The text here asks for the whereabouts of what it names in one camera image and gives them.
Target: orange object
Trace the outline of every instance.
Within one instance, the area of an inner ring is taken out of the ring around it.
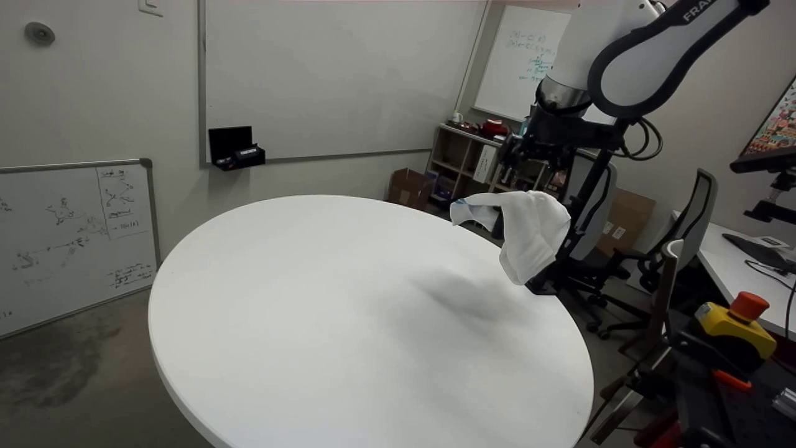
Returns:
[[[730,306],[730,316],[750,325],[750,322],[756,322],[767,309],[768,309],[767,300],[752,292],[741,292],[736,302]]]
[[[715,382],[726,387],[726,389],[733,389],[738,393],[750,393],[752,392],[752,383],[750,382],[741,382],[738,376],[731,376],[722,370],[715,371]]]

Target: white wall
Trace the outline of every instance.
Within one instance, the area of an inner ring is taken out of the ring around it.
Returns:
[[[577,0],[509,0],[543,10],[573,10]],[[468,80],[460,111],[470,111],[477,95],[504,4],[495,4],[482,34],[480,52]],[[667,149],[660,161],[635,165],[615,161],[619,188],[652,197],[655,219],[640,246],[655,243],[667,228],[672,210],[681,210],[692,195],[697,167],[720,179],[715,221],[752,234],[774,234],[796,245],[796,228],[759,224],[745,218],[759,199],[768,197],[771,174],[731,174],[730,163],[738,158],[759,123],[768,116],[781,90],[796,76],[796,4],[771,6],[731,35],[717,44],[689,72],[679,93],[650,121],[662,129]]]
[[[23,26],[57,30],[49,51]],[[164,17],[138,0],[0,4],[0,167],[154,161],[162,246],[223,210],[282,195],[383,197],[393,169],[427,154],[269,165],[221,174],[199,167],[196,4],[164,0]]]

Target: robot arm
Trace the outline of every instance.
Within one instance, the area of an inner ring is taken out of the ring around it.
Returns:
[[[538,90],[538,106],[616,121],[662,108],[694,61],[768,0],[583,0]]]

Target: table top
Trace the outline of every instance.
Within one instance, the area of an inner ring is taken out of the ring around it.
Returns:
[[[771,306],[764,311],[761,325],[784,336],[787,330],[787,306],[788,306],[788,290],[754,269],[746,266],[746,254],[741,250],[736,250],[731,243],[726,243],[722,234],[738,234],[746,238],[741,231],[720,228],[720,224],[708,224],[701,246],[700,246],[700,261],[703,264],[703,269],[708,271],[708,277],[715,280],[715,285],[720,287],[720,292],[725,295],[725,300],[731,304],[738,292],[754,292],[759,297],[764,297]]]
[[[215,445],[575,445],[595,393],[583,333],[498,254],[386,202],[257,202],[160,269],[154,358]]]

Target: desk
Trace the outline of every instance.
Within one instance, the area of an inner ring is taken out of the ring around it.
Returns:
[[[575,445],[595,393],[554,297],[431,215],[288,197],[221,215],[149,300],[162,382],[215,445]]]
[[[788,290],[784,290],[781,285],[776,285],[774,280],[750,269],[745,264],[745,259],[750,259],[741,250],[736,250],[733,245],[730,245],[722,234],[738,234],[733,230],[725,230],[720,224],[708,224],[701,246],[700,246],[700,261],[701,266],[708,271],[708,277],[715,280],[715,285],[720,287],[720,292],[725,295],[725,300],[731,304],[738,292],[754,292],[759,297],[764,297],[771,309],[761,316],[761,325],[784,336],[787,330],[787,304],[788,304]]]

